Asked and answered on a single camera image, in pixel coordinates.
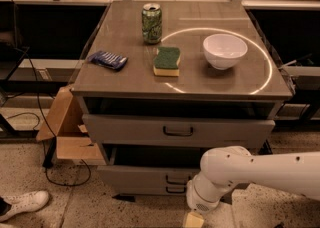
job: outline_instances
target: drawer handle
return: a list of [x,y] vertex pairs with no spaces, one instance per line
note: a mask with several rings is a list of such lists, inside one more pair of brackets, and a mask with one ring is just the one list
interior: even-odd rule
[[175,189],[180,189],[180,188],[174,188],[174,190],[169,190],[168,186],[166,186],[166,191],[167,193],[186,193],[186,187],[181,188],[181,191],[175,190]]
[[163,133],[167,136],[192,136],[193,127],[190,127],[189,132],[169,132],[166,126],[163,126]]
[[188,176],[188,180],[186,182],[184,182],[184,181],[183,182],[171,182],[171,181],[169,181],[169,176],[166,175],[166,182],[167,182],[167,184],[171,184],[171,185],[187,185],[189,180],[191,180],[190,176]]

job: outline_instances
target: person's foot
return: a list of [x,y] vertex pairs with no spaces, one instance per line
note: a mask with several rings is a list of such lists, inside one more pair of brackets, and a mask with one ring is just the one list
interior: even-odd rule
[[34,191],[20,196],[4,196],[2,198],[11,205],[11,209],[0,216],[0,222],[6,221],[19,213],[34,212],[43,208],[49,201],[49,193],[47,191]]

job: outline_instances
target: cardboard box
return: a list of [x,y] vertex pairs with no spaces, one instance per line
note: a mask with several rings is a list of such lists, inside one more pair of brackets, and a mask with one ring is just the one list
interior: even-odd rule
[[49,140],[56,136],[57,159],[70,159],[75,164],[106,165],[96,143],[86,133],[82,121],[82,111],[76,98],[70,92],[71,86],[60,88],[46,120],[37,134],[36,140]]

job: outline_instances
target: green and yellow sponge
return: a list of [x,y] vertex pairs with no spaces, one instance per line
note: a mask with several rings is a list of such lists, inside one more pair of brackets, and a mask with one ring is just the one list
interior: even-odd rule
[[180,49],[176,47],[158,47],[153,61],[156,76],[179,76]]

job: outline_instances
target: gray tabletop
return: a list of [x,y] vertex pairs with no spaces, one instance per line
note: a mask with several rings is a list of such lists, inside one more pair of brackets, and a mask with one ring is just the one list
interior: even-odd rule
[[[142,38],[143,1],[113,2],[92,45],[129,58],[119,72],[86,61],[73,87],[75,95],[202,100],[286,100],[291,92],[242,6],[230,2],[157,1],[162,8],[162,42]],[[248,52],[236,66],[220,71],[206,61],[202,42],[215,33],[242,38]],[[153,73],[159,45],[181,51],[179,77]]]

